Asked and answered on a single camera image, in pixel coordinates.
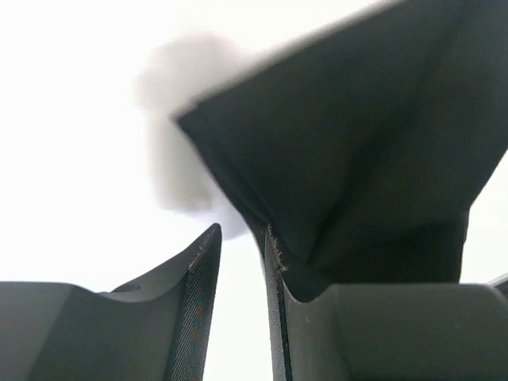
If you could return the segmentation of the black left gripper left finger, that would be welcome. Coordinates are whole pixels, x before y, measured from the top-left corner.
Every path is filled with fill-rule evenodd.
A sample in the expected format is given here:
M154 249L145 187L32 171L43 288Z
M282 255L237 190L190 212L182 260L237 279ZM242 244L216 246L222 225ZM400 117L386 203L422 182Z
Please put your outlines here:
M2 379L202 379L220 257L215 224L111 292L2 283Z

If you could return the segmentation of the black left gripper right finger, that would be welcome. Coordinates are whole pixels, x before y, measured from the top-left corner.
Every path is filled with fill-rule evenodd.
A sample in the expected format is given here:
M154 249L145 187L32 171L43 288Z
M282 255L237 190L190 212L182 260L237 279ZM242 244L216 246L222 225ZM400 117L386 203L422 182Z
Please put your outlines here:
M265 233L276 380L504 380L507 300L479 284L328 284Z

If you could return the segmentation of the black fabric skirt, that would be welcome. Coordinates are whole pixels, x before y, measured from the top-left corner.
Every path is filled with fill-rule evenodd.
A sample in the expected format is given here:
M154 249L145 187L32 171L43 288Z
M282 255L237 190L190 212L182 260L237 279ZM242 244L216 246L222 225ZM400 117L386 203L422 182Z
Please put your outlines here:
M404 1L177 119L291 292L455 283L507 149L507 4Z

